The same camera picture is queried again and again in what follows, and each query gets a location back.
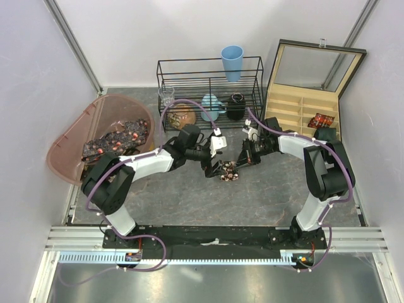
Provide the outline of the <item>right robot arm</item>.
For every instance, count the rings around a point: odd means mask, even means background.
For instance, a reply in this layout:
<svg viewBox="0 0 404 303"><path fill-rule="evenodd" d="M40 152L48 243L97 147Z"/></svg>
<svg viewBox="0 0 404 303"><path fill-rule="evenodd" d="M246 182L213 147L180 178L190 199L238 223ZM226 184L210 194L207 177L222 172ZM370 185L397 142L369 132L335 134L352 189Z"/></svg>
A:
<svg viewBox="0 0 404 303"><path fill-rule="evenodd" d="M296 131L282 131L276 117L258 123L261 132L246 119L242 131L247 138L235 166L238 169L257 165L261 157L283 153L304 161L309 195L301 211L295 216L297 228L289 232L289 241L296 248L304 248L312 241L311 231L320 228L323 219L335 203L350 199L355 177L341 141L321 141Z"/></svg>

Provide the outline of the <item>black floral rose tie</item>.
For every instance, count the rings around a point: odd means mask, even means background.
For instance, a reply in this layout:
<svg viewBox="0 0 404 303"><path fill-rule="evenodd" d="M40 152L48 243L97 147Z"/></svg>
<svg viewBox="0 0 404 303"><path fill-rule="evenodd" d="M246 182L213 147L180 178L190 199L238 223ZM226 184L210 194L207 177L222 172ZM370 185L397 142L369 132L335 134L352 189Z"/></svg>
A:
<svg viewBox="0 0 404 303"><path fill-rule="evenodd" d="M237 162L235 161L219 161L220 180L225 182L236 181L239 178L237 170Z"/></svg>

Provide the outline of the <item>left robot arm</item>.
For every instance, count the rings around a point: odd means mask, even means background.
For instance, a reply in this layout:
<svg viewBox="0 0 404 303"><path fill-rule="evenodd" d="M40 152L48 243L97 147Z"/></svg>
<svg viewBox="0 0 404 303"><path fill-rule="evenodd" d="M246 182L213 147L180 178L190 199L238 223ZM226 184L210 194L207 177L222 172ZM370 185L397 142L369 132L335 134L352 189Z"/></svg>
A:
<svg viewBox="0 0 404 303"><path fill-rule="evenodd" d="M177 136L153 151L120 157L106 153L82 182L87 210L104 217L123 247L132 248L139 239L136 222L124 205L132 183L149 175L171 172L188 160L199 162L207 178L220 174L220 164L213 165L211 161L227 146L226 137L217 128L201 145L200 134L199 127L187 124Z"/></svg>

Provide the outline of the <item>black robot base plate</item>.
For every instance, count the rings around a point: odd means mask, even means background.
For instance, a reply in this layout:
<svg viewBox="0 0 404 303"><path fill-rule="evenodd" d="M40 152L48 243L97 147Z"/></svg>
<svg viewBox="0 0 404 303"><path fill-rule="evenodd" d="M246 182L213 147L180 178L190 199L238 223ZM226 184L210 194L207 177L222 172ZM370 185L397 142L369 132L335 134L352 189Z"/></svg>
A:
<svg viewBox="0 0 404 303"><path fill-rule="evenodd" d="M281 250L326 249L324 231L296 227L140 225L130 236L152 235L166 246L166 257L277 257Z"/></svg>

